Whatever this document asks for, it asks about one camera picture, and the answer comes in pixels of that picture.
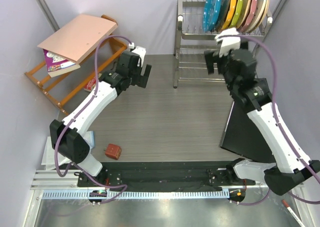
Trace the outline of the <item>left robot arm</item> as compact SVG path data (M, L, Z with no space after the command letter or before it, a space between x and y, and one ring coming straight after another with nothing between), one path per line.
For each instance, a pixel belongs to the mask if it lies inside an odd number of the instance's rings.
M53 120L49 126L54 161L58 155L68 158L89 174L89 181L100 187L107 179L103 165L91 153L84 139L87 130L102 110L130 86L145 88L152 66L144 66L146 49L137 46L124 51L114 70L101 74L98 83L85 100L62 121Z

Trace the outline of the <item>metal dish rack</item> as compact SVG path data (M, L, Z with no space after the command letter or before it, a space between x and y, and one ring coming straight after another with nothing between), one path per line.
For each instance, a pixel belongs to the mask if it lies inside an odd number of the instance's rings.
M215 51L215 32L203 30L203 14L207 0L177 0L176 27L174 41L175 66L173 87L179 82L224 82L223 76L215 68L208 74L204 51Z

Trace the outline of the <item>green dotted plate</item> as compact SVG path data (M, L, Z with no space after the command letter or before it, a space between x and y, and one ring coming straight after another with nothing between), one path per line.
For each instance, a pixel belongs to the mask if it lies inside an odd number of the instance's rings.
M232 11L233 15L229 24L229 28L235 28L237 22L240 18L240 14L242 11L244 0L231 0L230 2L230 10Z

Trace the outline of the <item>dark blue-grey plate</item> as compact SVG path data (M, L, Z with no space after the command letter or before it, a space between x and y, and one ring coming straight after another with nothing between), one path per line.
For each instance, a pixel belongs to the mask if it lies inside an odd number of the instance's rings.
M220 11L215 25L215 31L217 33L221 31L222 26L226 20L229 11L230 1L231 0L220 0Z

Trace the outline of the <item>blue dotted plate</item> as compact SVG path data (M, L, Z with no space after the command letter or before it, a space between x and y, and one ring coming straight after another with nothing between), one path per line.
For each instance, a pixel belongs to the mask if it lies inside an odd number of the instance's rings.
M221 0L205 0L202 17L202 29L205 33L214 30L220 9Z

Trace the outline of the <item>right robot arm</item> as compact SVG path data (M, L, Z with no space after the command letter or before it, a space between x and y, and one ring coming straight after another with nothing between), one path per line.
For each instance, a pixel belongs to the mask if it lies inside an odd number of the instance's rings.
M214 64L223 75L226 87L244 115L256 126L275 161L256 162L239 158L227 165L226 180L233 185L243 179L265 183L282 196L320 171L319 160L312 160L302 150L277 112L267 80L256 77L257 60L248 49L204 52L207 72L214 73Z

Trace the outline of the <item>orange dotted plate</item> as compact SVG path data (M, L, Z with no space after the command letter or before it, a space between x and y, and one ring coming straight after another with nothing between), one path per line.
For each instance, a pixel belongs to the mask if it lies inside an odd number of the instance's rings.
M226 15L226 19L225 22L222 25L221 30L225 30L228 28L228 26L230 25L233 15L235 13L235 9L236 9L236 4L237 4L237 0L230 0L230 4L229 4L229 9Z

